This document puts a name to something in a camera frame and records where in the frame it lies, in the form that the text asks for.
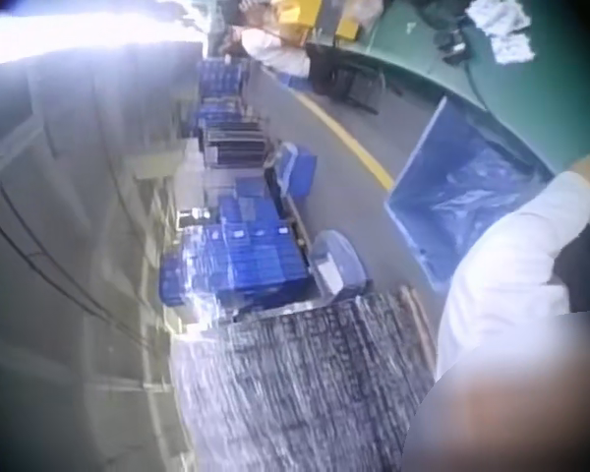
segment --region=aisle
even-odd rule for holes
[[[274,138],[306,146],[319,156],[311,195],[299,205],[311,237],[324,229],[342,232],[356,249],[375,288],[413,286],[428,314],[431,328],[437,328],[443,297],[433,293],[387,215],[384,209],[387,191],[375,175],[325,121],[259,67],[252,69],[246,99],[266,118],[265,127]],[[343,110],[342,115],[349,116],[352,125],[358,128],[358,119],[350,115],[349,110]],[[417,142],[419,134],[409,138]],[[384,146],[381,143],[372,151],[380,151]],[[400,148],[396,160],[390,160],[392,146],[387,143],[385,149],[386,159],[381,158],[381,165],[389,175],[395,176],[408,158],[411,145],[407,143]]]

